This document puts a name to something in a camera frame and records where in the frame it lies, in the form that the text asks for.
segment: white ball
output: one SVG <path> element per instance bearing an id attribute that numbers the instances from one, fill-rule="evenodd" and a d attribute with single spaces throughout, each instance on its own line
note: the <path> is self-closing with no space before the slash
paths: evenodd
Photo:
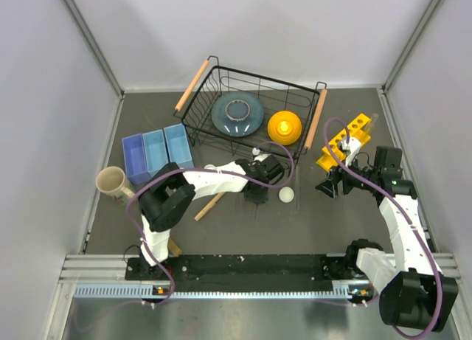
<path id="1" fill-rule="evenodd" d="M 283 187 L 279 191 L 279 198 L 282 202 L 288 203 L 292 202 L 295 197 L 295 192 L 292 190 L 291 187 Z"/>

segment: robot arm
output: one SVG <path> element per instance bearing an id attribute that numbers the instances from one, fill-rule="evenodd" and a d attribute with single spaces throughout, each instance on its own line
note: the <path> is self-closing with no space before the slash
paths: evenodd
<path id="1" fill-rule="evenodd" d="M 416 190 L 411 181 L 402 179 L 400 149 L 377 147 L 374 165 L 360 168 L 356 159 L 360 147 L 360 142 L 355 138 L 351 138 L 349 144 L 345 140 L 341 142 L 341 148 L 347 154 L 345 164 L 393 196 L 413 224 L 409 225 L 398 208 L 377 190 L 363 184 L 340 167 L 334 167 L 327 179 L 316 188 L 331 198 L 338 195 L 339 183 L 342 183 L 344 194 L 354 187 L 370 191 L 388 226 L 395 254 L 393 266 L 377 243 L 357 240 L 347 248 L 344 267 L 354 274 L 365 274 L 372 282 L 374 289 L 380 294 L 379 308 L 385 324 L 425 329 L 434 312 L 437 291 L 431 265 L 414 234 L 414 230 L 417 231 L 425 245 L 428 245 L 418 216 Z M 458 293 L 455 279 L 442 274 L 440 279 L 443 301 L 434 331 L 444 328 Z"/>
<path id="2" fill-rule="evenodd" d="M 153 179 L 176 169 L 177 164 L 169 163 Z M 267 184 L 284 173 L 277 159 L 268 154 L 260 154 L 252 162 L 238 159 L 214 169 L 250 176 Z M 197 198 L 220 192 L 243 192 L 246 200 L 255 203 L 266 202 L 268 198 L 267 187 L 261 187 L 238 176 L 193 171 L 176 174 L 154 185 L 139 198 L 146 237 L 146 241 L 142 240 L 142 243 L 147 244 L 159 262 L 166 260 L 169 253 L 167 244 L 170 229 L 181 220 L 190 203 Z M 143 244 L 141 252 L 150 267 L 156 265 Z"/>

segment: cable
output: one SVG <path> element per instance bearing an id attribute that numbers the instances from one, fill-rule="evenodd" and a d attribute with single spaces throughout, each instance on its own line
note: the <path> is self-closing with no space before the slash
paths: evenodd
<path id="1" fill-rule="evenodd" d="M 123 252 L 123 261 L 126 263 L 126 267 L 128 267 L 128 261 L 125 259 L 126 253 L 128 253 L 128 251 L 133 247 L 136 247 L 138 248 L 138 250 L 141 251 L 141 249 L 139 249 L 139 246 L 137 244 L 131 244 L 128 248 L 125 249 L 125 251 Z"/>
<path id="2" fill-rule="evenodd" d="M 367 152 L 359 152 L 359 153 L 357 153 L 357 154 L 354 156 L 353 160 L 356 159 L 356 158 L 357 158 L 359 155 L 361 155 L 361 154 L 365 154 L 365 155 L 367 156 L 367 166 L 368 166 L 368 167 L 371 167 L 372 165 L 370 165 L 370 156 L 369 156 L 369 154 L 368 154 Z"/>
<path id="3" fill-rule="evenodd" d="M 139 225 L 139 223 L 136 221 L 136 219 L 134 218 L 133 214 L 131 213 L 131 206 L 136 202 L 138 201 L 139 199 L 139 196 L 141 196 L 144 192 L 146 192 L 147 190 L 149 190 L 153 185 L 156 185 L 158 184 L 160 181 L 164 180 L 164 179 L 167 179 L 169 178 L 170 176 L 174 176 L 175 174 L 179 174 L 179 173 L 185 173 L 185 172 L 198 172 L 198 173 L 214 173 L 214 174 L 227 174 L 227 175 L 231 175 L 231 176 L 237 176 L 237 177 L 240 177 L 240 178 L 244 178 L 248 181 L 251 181 L 255 184 L 259 184 L 263 187 L 267 187 L 269 189 L 277 189 L 277 188 L 280 188 L 280 187 L 284 187 L 286 185 L 288 185 L 288 183 L 291 181 L 292 177 L 294 176 L 294 171 L 295 171 L 295 162 L 294 162 L 294 158 L 292 157 L 292 155 L 290 154 L 290 152 L 288 151 L 288 149 L 284 146 L 282 146 L 280 143 L 277 143 L 277 142 L 273 142 L 273 141 L 265 141 L 265 142 L 262 142 L 260 143 L 256 148 L 260 148 L 262 146 L 265 146 L 265 145 L 276 145 L 276 146 L 279 146 L 281 147 L 285 153 L 287 154 L 288 158 L 290 159 L 290 174 L 288 175 L 287 179 L 284 180 L 283 183 L 281 184 L 275 184 L 275 185 L 270 185 L 270 184 L 265 184 L 265 183 L 262 183 L 261 181 L 258 181 L 254 178 L 251 178 L 249 176 L 245 176 L 243 174 L 239 174 L 239 173 L 236 173 L 236 172 L 229 172 L 227 170 L 215 170 L 215 169 L 204 169 L 204 168 L 184 168 L 184 169 L 176 169 L 176 170 L 173 170 L 171 172 L 168 172 L 168 173 L 165 173 L 163 174 L 162 176 L 159 176 L 158 178 L 152 180 L 150 183 L 146 184 L 140 191 L 138 191 L 128 202 L 128 204 L 126 205 L 126 209 L 125 209 L 125 212 L 126 212 L 126 215 L 128 216 L 129 220 L 133 223 L 133 225 L 136 227 L 139 235 L 140 235 L 140 239 L 142 241 L 142 245 L 145 247 L 146 249 L 146 252 L 148 253 L 148 255 L 150 256 L 150 258 L 153 260 L 153 262 L 156 263 L 156 265 L 165 273 L 165 275 L 167 276 L 167 278 L 169 279 L 170 281 L 170 290 L 169 292 L 167 293 L 167 296 L 166 298 L 164 298 L 161 302 L 159 303 L 156 303 L 155 305 L 163 305 L 165 303 L 167 303 L 169 301 L 169 299 L 171 298 L 172 294 L 174 293 L 174 290 L 176 289 L 176 283 L 172 277 L 172 275 L 169 273 L 169 271 L 157 260 L 157 258 L 154 256 L 154 254 L 151 252 L 151 250 L 149 249 L 149 246 L 148 244 L 146 243 L 146 237 L 145 237 L 145 233 L 143 231 L 143 229 L 141 228 L 141 226 Z M 78 319 L 77 319 L 77 313 L 78 312 L 75 312 L 75 315 L 74 315 L 74 326 L 76 327 L 77 331 L 79 331 L 80 333 L 85 333 L 87 331 L 89 331 L 90 329 L 93 328 L 93 326 L 95 326 L 97 323 L 99 323 L 102 319 L 104 319 L 105 317 L 107 317 L 108 315 L 112 314 L 114 311 L 116 311 L 117 309 L 125 306 L 125 305 L 131 305 L 131 304 L 137 304 L 137 303 L 142 303 L 142 301 L 138 301 L 138 300 L 131 300 L 131 301 L 125 301 L 123 303 L 120 303 L 119 305 L 113 307 L 112 309 L 110 310 L 107 310 L 104 314 L 102 314 L 101 316 L 98 317 L 98 319 L 95 319 L 91 324 L 89 324 L 87 327 L 84 327 L 84 328 L 81 328 L 78 324 Z"/>
<path id="4" fill-rule="evenodd" d="M 358 179 L 360 182 L 362 182 L 362 183 L 370 186 L 374 190 L 378 191 L 385 198 L 388 198 L 395 205 L 395 207 L 397 207 L 397 209 L 400 211 L 400 213 L 404 216 L 404 218 L 405 218 L 406 222 L 408 223 L 408 225 L 414 226 L 413 221 L 411 220 L 411 218 L 408 216 L 408 214 L 403 209 L 403 207 L 393 198 L 393 196 L 391 196 L 387 191 L 385 191 L 384 189 L 382 189 L 378 185 L 372 183 L 371 181 L 369 181 L 369 180 L 365 179 L 364 177 L 360 176 L 359 174 L 356 174 L 355 172 L 353 172 L 350 168 L 348 168 L 346 165 L 344 165 L 344 163 L 333 152 L 333 150 L 331 149 L 331 146 L 328 142 L 328 139 L 327 139 L 327 129 L 329 128 L 330 124 L 333 121 L 340 122 L 344 126 L 344 129 L 346 130 L 346 142 L 347 143 L 349 143 L 350 135 L 349 135 L 349 129 L 347 128 L 347 125 L 344 123 L 344 121 L 342 119 L 339 119 L 338 117 L 332 117 L 328 121 L 326 121 L 326 123 L 324 124 L 324 130 L 323 130 L 324 144 L 325 144 L 327 150 L 330 152 L 330 155 L 338 163 L 339 167 L 341 167 L 343 170 L 345 170 L 348 174 L 350 174 L 354 178 Z M 437 320 L 439 318 L 439 315 L 440 315 L 441 306 L 443 304 L 443 287 L 442 287 L 442 284 L 441 284 L 440 273 L 437 270 L 436 263 L 434 262 L 434 258 L 432 256 L 431 252 L 429 251 L 428 246 L 425 244 L 425 242 L 423 241 L 423 239 L 420 236 L 420 233 L 418 233 L 418 231 L 416 229 L 412 228 L 412 231 L 413 231 L 414 236 L 417 238 L 418 243 L 421 245 L 421 248 L 425 252 L 425 255 L 426 255 L 426 257 L 427 257 L 427 259 L 428 259 L 428 261 L 431 265 L 431 269 L 433 271 L 434 281 L 436 282 L 436 290 L 437 290 L 436 307 L 434 308 L 433 316 L 432 316 L 431 321 L 429 322 L 428 326 L 426 327 L 425 330 L 423 330 L 418 335 L 410 336 L 408 334 L 405 334 L 403 331 L 398 329 L 398 327 L 395 326 L 395 325 L 394 325 L 393 328 L 395 329 L 395 331 L 398 334 L 400 334 L 402 337 L 404 337 L 406 339 L 418 340 L 418 339 L 423 339 L 425 336 L 427 336 L 433 330 L 434 326 L 436 325 L 436 322 L 437 322 Z"/>

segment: yellow test tube rack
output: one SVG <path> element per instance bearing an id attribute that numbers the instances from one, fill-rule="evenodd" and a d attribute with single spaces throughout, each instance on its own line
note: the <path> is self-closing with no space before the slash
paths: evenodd
<path id="1" fill-rule="evenodd" d="M 351 137 L 355 137 L 358 139 L 362 147 L 370 141 L 370 135 L 368 132 L 363 131 L 364 128 L 370 122 L 370 118 L 365 114 L 359 114 L 353 121 L 349 123 L 347 128 L 349 129 L 349 135 Z M 346 159 L 346 155 L 342 153 L 342 151 L 338 148 L 338 143 L 346 136 L 346 130 L 343 129 L 340 131 L 336 136 L 334 136 L 330 141 L 331 149 L 333 150 L 334 154 L 340 159 Z M 322 149 L 323 156 L 316 161 L 316 163 L 326 170 L 327 172 L 330 171 L 332 167 L 337 167 L 338 163 L 334 160 L 334 158 L 330 155 L 330 152 L 327 150 L 326 146 Z"/>

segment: blue plate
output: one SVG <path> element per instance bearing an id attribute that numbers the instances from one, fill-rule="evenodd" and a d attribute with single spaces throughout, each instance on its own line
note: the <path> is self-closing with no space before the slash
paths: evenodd
<path id="1" fill-rule="evenodd" d="M 254 133 L 263 123 L 264 106 L 255 95 L 234 91 L 218 98 L 212 109 L 215 127 L 233 137 Z"/>

